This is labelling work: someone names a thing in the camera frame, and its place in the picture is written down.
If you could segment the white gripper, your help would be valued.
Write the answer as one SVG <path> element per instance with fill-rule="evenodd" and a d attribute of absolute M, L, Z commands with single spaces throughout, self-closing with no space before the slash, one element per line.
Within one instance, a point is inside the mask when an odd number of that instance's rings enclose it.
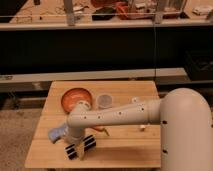
<path fill-rule="evenodd" d="M 85 151 L 96 146 L 96 140 L 93 135 L 89 135 L 85 139 L 84 137 L 85 137 L 84 127 L 72 126 L 71 124 L 67 124 L 67 127 L 65 129 L 65 138 L 66 141 L 72 145 L 67 146 L 65 148 L 65 151 L 70 160 L 74 159 L 77 156 L 74 144 L 79 145 L 83 141 Z"/>

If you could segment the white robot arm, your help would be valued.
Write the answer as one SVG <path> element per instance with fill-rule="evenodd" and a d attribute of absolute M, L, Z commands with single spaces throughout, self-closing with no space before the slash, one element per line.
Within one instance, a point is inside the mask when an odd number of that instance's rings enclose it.
<path fill-rule="evenodd" d="M 81 100 L 67 118 L 66 137 L 75 145 L 94 126 L 159 124 L 161 171 L 213 171 L 213 118 L 205 98 L 178 88 L 164 98 L 93 111 Z"/>

